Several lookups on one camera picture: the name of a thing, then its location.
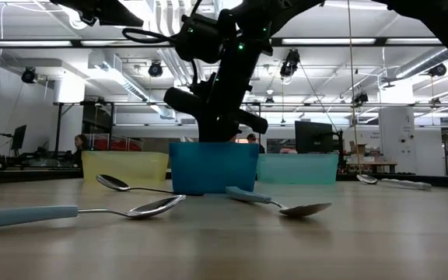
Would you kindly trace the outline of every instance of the spoon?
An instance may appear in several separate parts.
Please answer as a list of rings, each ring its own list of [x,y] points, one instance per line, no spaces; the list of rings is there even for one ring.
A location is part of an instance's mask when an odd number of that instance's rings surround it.
[[[430,191],[432,189],[431,184],[422,183],[422,182],[411,182],[408,180],[395,180],[395,179],[381,179],[378,180],[373,176],[367,174],[359,174],[357,175],[357,179],[366,184],[378,184],[378,182],[390,183],[396,185],[400,188],[412,189],[412,190],[420,190],[420,191]]]
[[[109,187],[110,189],[116,191],[145,190],[145,191],[156,191],[165,194],[176,194],[172,191],[162,191],[145,187],[129,187],[129,185],[127,185],[124,181],[105,174],[96,175],[96,180],[103,186]]]
[[[185,195],[177,195],[139,206],[128,212],[118,212],[109,209],[79,209],[79,207],[75,205],[0,209],[0,226],[11,226],[49,219],[74,218],[79,214],[89,213],[111,213],[131,219],[146,219],[164,213],[185,198]]]
[[[255,194],[249,191],[243,191],[238,187],[226,187],[226,193],[233,199],[238,201],[247,201],[247,202],[258,202],[263,204],[273,204],[279,207],[279,212],[283,215],[287,215],[290,217],[307,217],[309,215],[314,215],[318,212],[323,211],[324,209],[331,206],[331,203],[323,203],[316,205],[304,205],[288,208],[284,205],[279,204],[276,201],[273,201],[272,198],[262,195]]]

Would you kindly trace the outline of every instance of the blue plastic bin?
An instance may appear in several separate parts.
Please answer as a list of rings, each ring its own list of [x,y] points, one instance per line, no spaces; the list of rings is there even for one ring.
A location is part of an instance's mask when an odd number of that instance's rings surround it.
[[[268,154],[258,160],[258,180],[268,184],[334,184],[336,154]]]
[[[256,144],[170,143],[169,156],[178,194],[223,194],[228,186],[254,190]]]

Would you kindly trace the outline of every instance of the desk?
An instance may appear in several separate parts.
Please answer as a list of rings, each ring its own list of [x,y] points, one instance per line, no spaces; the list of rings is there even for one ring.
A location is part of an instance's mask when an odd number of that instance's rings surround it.
[[[397,163],[394,162],[361,162],[362,166],[371,166],[373,168],[373,173],[378,173],[378,166],[388,166],[390,167],[390,173],[395,173],[395,166]],[[358,166],[358,163],[347,163],[347,166]]]
[[[256,188],[285,205],[309,199],[303,186]],[[448,279],[448,189],[339,182],[335,192],[333,206],[301,220],[209,195],[145,221],[91,214],[0,228],[0,279]],[[164,197],[77,179],[0,184],[0,207],[124,211]]]

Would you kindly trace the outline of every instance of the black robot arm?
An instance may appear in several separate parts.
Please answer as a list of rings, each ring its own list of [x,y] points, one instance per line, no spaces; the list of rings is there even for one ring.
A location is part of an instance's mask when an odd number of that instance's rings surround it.
[[[132,14],[125,9],[113,8],[116,4],[112,2],[117,1],[88,0],[81,5],[75,0],[51,1],[75,9],[90,23],[90,19],[98,19],[105,25],[136,26]],[[448,0],[373,1],[386,4],[388,9],[403,16],[422,21],[448,47]],[[194,12],[189,17],[183,16],[184,24],[176,36],[165,37],[133,29],[126,29],[123,34],[141,43],[168,41],[185,61],[201,59],[211,64],[221,61],[218,72],[212,74],[208,81],[190,86],[193,94],[171,88],[164,100],[174,110],[196,118],[201,142],[224,142],[236,134],[240,124],[248,125],[258,133],[267,131],[265,119],[240,109],[245,92],[251,90],[250,78],[258,58],[261,53],[272,54],[269,39],[290,19],[323,3],[321,0],[244,0],[234,9],[222,10],[217,20]],[[115,14],[115,17],[112,19],[110,14]],[[125,24],[118,22],[123,17]],[[128,33],[155,36],[157,39],[135,39]]]

